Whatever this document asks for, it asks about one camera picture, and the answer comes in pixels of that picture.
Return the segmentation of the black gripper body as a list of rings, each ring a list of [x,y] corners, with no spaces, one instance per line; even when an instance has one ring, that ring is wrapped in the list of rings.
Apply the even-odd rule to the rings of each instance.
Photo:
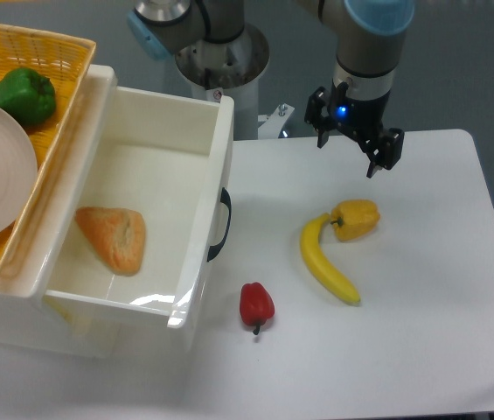
[[[354,140],[365,153],[370,153],[383,130],[382,117],[390,92],[371,100],[352,99],[348,84],[332,86],[328,110],[338,124],[338,130]]]

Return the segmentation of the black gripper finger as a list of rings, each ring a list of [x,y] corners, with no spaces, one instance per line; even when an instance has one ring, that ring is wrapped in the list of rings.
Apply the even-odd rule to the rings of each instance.
[[[370,163],[366,176],[373,175],[382,169],[392,170],[401,158],[405,131],[397,128],[381,128],[378,134],[366,143],[366,152]]]
[[[313,127],[317,133],[317,147],[322,149],[330,136],[330,117],[323,111],[328,111],[330,95],[324,87],[318,87],[307,101],[304,121]]]

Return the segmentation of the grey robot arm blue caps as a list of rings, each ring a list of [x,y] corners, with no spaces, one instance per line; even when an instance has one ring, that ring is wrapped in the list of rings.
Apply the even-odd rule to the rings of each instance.
[[[300,6],[337,36],[330,87],[309,96],[304,121],[324,147],[337,131],[368,157],[367,175],[400,160],[404,132],[382,122],[412,1],[301,1]],[[255,87],[268,67],[265,36],[245,19],[241,1],[138,1],[129,29],[154,60],[174,58],[177,69],[202,99]]]

